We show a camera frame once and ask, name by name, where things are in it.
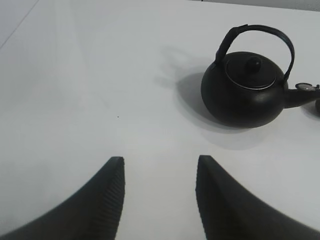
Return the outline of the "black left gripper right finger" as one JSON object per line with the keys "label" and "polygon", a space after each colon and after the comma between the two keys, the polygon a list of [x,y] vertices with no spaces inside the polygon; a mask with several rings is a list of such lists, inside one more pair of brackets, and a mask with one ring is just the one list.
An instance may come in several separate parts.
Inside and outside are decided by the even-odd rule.
{"label": "black left gripper right finger", "polygon": [[201,155],[196,200],[208,240],[318,240],[320,232],[249,192],[213,157]]}

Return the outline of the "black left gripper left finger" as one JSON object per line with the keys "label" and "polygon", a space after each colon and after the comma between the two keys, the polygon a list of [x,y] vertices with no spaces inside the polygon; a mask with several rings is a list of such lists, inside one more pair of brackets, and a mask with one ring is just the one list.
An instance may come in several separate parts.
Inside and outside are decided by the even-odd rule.
{"label": "black left gripper left finger", "polygon": [[125,199],[125,160],[111,157],[77,192],[2,240],[114,240]]}

